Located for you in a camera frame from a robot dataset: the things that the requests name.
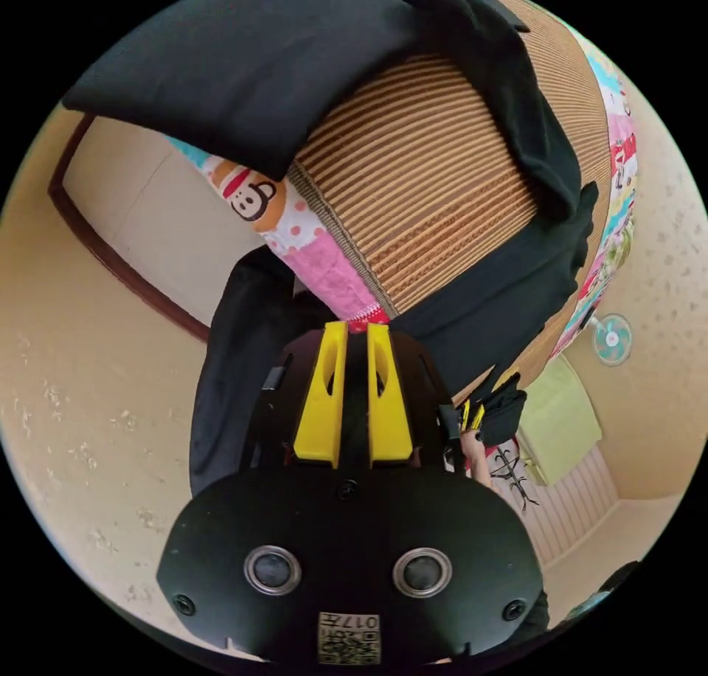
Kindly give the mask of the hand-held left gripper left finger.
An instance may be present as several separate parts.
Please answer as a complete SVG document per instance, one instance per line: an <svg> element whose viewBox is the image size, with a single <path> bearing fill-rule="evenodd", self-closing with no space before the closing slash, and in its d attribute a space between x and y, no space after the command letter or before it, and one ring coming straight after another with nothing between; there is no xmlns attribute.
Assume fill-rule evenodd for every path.
<svg viewBox="0 0 708 676"><path fill-rule="evenodd" d="M300 461L339 462L347 339L345 322L325 325L294 437Z"/></svg>

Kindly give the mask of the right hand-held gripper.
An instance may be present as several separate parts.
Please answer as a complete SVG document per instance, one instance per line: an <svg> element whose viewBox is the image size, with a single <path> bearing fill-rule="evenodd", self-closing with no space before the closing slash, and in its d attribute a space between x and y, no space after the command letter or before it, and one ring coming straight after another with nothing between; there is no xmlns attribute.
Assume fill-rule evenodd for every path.
<svg viewBox="0 0 708 676"><path fill-rule="evenodd" d="M466 399L462 404L462 430L468 427L471 402ZM480 403L473 418L473 431L479 431L485 415L485 407ZM459 413L452 405L440 406L440 428L443 447L443 459L449 461L454 473L466 473L467 458L461 444Z"/></svg>

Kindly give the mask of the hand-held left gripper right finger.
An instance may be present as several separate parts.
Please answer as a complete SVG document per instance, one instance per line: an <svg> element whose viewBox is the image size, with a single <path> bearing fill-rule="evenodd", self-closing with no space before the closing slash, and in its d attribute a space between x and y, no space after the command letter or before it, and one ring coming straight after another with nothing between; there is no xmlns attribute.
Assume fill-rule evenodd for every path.
<svg viewBox="0 0 708 676"><path fill-rule="evenodd" d="M371 462L407 462L412 436L389 328L367 326L368 435Z"/></svg>

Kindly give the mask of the person's right hand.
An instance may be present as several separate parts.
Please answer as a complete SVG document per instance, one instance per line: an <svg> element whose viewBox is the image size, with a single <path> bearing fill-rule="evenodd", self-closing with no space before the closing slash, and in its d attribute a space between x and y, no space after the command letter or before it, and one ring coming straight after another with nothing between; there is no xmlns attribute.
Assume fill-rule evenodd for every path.
<svg viewBox="0 0 708 676"><path fill-rule="evenodd" d="M495 490L489 467L484 443L480 433L468 430L460 437L460 447L470 466L471 478L488 489Z"/></svg>

